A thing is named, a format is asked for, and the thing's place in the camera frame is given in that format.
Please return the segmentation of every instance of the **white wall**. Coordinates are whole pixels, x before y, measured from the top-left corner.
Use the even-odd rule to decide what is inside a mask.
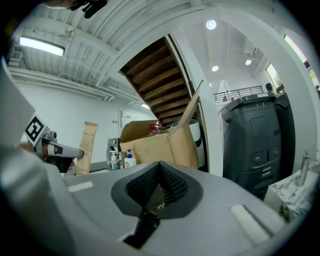
[[[277,31],[282,37],[287,35],[292,39],[292,41],[296,44],[296,46],[298,46],[303,55],[306,57],[317,78],[320,78],[319,57],[317,56],[311,41],[307,37],[302,37],[301,35],[285,27],[280,27]]]
[[[224,79],[226,79],[230,91],[262,85],[259,84],[255,78],[252,78],[251,75],[247,73],[239,75],[232,75],[232,73],[229,73],[229,75],[226,75]],[[221,80],[214,81],[211,85],[212,92],[214,94],[223,93],[226,91],[224,86],[221,86]]]
[[[264,93],[267,93],[266,84],[271,83],[268,75],[266,74],[265,70],[261,71],[259,74],[257,74],[254,77],[251,76],[238,76],[238,79],[236,77],[232,77],[231,79],[227,80],[230,90],[239,90],[247,87],[255,87],[255,86],[261,86]],[[219,112],[226,104],[230,103],[231,100],[225,101],[225,102],[219,102],[216,104],[216,109]]]
[[[35,113],[57,133],[59,144],[78,148],[82,139],[84,123],[98,124],[94,139],[92,163],[106,161],[108,139],[120,136],[120,111],[133,113],[134,120],[156,119],[152,112],[141,106],[130,107],[124,100],[112,102],[55,88],[18,83],[17,87],[35,108]]]
[[[172,38],[181,54],[194,89],[197,89],[201,80],[204,83],[200,92],[201,119],[203,123],[208,171],[218,176],[223,175],[223,145],[221,140],[220,122],[214,94],[209,86],[203,69],[181,30],[171,33]]]

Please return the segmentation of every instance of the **rectangular slot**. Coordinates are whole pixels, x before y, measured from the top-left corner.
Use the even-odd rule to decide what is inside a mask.
[[[270,171],[270,170],[271,170],[271,166],[269,166],[268,168],[263,169],[262,173],[265,173],[265,172]]]
[[[271,174],[271,171],[268,171],[268,172],[266,172],[266,173],[263,173],[262,174],[262,178],[264,178],[264,177],[266,177],[266,176],[268,176],[268,175],[270,175]]]
[[[265,117],[257,117],[250,120],[252,135],[260,135],[266,132],[266,121]]]

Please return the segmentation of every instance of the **white pillar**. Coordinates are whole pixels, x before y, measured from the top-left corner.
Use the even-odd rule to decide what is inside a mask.
[[[221,19],[243,33],[272,63],[287,92],[295,127],[293,171],[301,167],[305,151],[320,149],[320,101],[309,73],[294,50],[273,28],[242,10],[219,8]]]
[[[202,123],[206,137],[206,155],[208,171],[211,174],[223,175],[223,144],[218,118],[217,104],[196,56],[188,45],[185,35],[179,30],[171,33],[172,38],[178,47],[179,53],[186,66],[189,77],[196,90],[201,80],[204,83],[200,92],[200,103],[202,107]]]
[[[307,36],[302,37],[300,34],[297,34],[296,32],[286,27],[278,28],[277,31],[280,33],[282,37],[287,35],[292,39],[292,41],[296,44],[296,46],[298,46],[298,48],[302,51],[303,55],[306,57],[316,77],[320,80],[319,57],[316,54],[315,48],[312,45],[311,40]]]

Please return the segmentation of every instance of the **fluorescent light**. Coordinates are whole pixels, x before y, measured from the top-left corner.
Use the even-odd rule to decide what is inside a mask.
[[[30,36],[19,37],[19,44],[21,46],[35,48],[58,56],[63,56],[65,52],[65,48],[63,46]]]
[[[219,69],[219,66],[214,66],[214,67],[212,68],[212,71],[215,72],[215,71],[217,71],[218,69]]]
[[[146,105],[146,104],[141,104],[141,107],[144,107],[144,108],[146,108],[146,109],[150,109],[150,107],[148,106],[148,105]]]
[[[205,26],[208,30],[214,30],[217,26],[217,23],[215,20],[212,19],[212,20],[208,20],[206,22]]]

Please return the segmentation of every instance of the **ceiling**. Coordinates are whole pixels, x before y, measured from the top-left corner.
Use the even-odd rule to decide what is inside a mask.
[[[258,3],[262,0],[241,1]],[[108,101],[118,97],[130,104],[140,104],[142,99],[130,82],[118,72],[134,57],[132,54],[127,54],[131,46],[146,33],[165,22],[210,8],[213,6],[212,3],[221,2],[230,1],[109,0],[107,6],[90,19],[84,18],[81,8],[70,11],[39,5],[20,25],[13,37],[15,49],[24,53],[23,63],[19,67],[36,72],[37,76],[35,77],[35,74],[20,76],[21,74],[16,72],[14,78],[35,83],[41,76],[52,75],[58,79],[58,83],[52,83],[47,79],[45,83],[49,86],[63,89],[65,84],[60,80],[67,79],[72,82],[73,90],[75,86],[85,85],[90,90],[95,90],[88,95]],[[252,74],[258,64],[257,60],[250,66],[243,65],[246,38],[222,21],[217,20],[215,30],[208,30],[205,24],[199,23],[188,27],[185,34],[191,48],[196,52],[208,81],[225,79],[230,72]],[[65,47],[65,54],[61,57],[18,46],[18,38],[21,35],[61,45]],[[213,65],[220,66],[219,72],[213,74],[211,71]]]
[[[217,26],[213,30],[207,29],[205,23],[197,23],[184,29],[184,35],[208,83],[212,84],[214,93],[217,93],[222,80],[251,77],[259,66],[263,53],[257,49],[254,56],[249,56],[245,52],[254,48],[251,42],[228,23],[219,19],[215,21]],[[249,59],[252,63],[245,65]],[[218,71],[213,72],[213,66],[219,66]]]

